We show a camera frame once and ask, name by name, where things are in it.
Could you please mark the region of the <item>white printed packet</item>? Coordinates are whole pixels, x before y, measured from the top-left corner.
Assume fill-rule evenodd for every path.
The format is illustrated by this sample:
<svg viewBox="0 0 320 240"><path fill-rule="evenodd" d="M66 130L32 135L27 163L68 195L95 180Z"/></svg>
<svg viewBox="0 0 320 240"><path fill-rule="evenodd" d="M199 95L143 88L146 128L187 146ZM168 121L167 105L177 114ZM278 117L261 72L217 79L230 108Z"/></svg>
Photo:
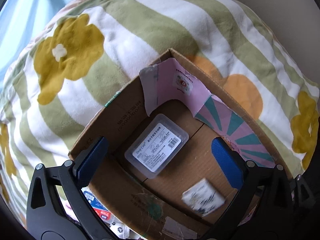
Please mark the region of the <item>white printed packet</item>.
<svg viewBox="0 0 320 240"><path fill-rule="evenodd" d="M182 202L201 217L214 212L225 203L225 198L206 179L201 179L182 193Z"/></svg>

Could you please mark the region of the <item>red blue dental floss box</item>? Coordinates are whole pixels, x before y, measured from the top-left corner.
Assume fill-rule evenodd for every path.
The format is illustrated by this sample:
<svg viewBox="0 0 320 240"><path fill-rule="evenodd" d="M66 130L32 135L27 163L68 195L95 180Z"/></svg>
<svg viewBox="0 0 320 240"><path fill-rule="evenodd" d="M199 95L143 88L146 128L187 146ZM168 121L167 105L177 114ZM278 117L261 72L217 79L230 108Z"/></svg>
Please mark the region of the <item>red blue dental floss box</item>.
<svg viewBox="0 0 320 240"><path fill-rule="evenodd" d="M95 197L95 195L90 191L89 188L85 187L81 189L81 191L83 192L85 198L87 199L93 210L97 213L99 218L101 218L104 222L109 222L112 213L110 213L110 211L108 211L108 209L104 207L101 202L99 202L99 200Z"/></svg>

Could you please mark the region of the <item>clear plastic floss pick box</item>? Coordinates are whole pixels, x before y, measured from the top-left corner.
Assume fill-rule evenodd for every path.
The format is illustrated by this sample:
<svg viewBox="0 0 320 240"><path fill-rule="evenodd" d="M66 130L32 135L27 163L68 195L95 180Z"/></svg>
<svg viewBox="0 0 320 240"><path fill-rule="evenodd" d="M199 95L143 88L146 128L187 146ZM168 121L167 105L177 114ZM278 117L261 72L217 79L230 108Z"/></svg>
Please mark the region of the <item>clear plastic floss pick box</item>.
<svg viewBox="0 0 320 240"><path fill-rule="evenodd" d="M189 139L189 134L158 114L125 152L125 158L146 178L161 173Z"/></svg>

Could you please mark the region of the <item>white panda sock roll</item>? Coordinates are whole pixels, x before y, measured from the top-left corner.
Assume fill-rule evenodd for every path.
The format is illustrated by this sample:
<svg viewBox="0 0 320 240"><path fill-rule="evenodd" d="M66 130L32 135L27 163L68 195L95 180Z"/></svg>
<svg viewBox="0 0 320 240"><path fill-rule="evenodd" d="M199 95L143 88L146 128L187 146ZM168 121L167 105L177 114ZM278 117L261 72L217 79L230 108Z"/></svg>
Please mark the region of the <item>white panda sock roll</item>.
<svg viewBox="0 0 320 240"><path fill-rule="evenodd" d="M110 220L109 228L120 239L131 239L132 237L131 229L116 217Z"/></svg>

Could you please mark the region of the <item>cardboard box with pink lining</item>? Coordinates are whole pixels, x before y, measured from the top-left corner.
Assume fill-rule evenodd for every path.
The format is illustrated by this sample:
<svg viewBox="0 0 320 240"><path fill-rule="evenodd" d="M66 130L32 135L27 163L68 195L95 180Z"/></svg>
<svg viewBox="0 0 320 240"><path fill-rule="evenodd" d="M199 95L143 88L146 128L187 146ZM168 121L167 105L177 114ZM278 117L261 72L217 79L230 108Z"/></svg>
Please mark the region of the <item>cardboard box with pink lining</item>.
<svg viewBox="0 0 320 240"><path fill-rule="evenodd" d="M96 114L71 157L98 150L90 189L148 239L286 239L291 176L258 124L279 111L249 71L220 77L168 49Z"/></svg>

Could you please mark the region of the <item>floral striped duvet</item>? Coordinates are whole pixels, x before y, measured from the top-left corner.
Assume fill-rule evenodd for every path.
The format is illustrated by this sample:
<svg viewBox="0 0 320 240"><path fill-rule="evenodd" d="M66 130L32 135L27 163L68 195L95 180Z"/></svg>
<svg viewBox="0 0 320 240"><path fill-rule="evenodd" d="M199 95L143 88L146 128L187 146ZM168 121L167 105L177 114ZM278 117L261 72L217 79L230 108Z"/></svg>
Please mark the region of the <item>floral striped duvet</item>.
<svg viewBox="0 0 320 240"><path fill-rule="evenodd" d="M292 175L315 151L319 87L272 30L237 0L88 0L24 48L1 84L1 187L25 224L32 168L61 164L116 93L168 48L220 77L247 70L280 105L258 124Z"/></svg>

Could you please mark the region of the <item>light blue sheet curtain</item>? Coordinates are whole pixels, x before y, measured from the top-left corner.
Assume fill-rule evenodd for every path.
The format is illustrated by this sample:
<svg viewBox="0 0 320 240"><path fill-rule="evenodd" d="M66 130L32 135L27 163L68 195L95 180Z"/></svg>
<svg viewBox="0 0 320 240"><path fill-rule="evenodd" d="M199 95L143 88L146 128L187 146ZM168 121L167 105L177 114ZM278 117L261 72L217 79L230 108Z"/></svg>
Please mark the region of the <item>light blue sheet curtain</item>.
<svg viewBox="0 0 320 240"><path fill-rule="evenodd" d="M10 65L71 0L6 0L1 9L1 84Z"/></svg>

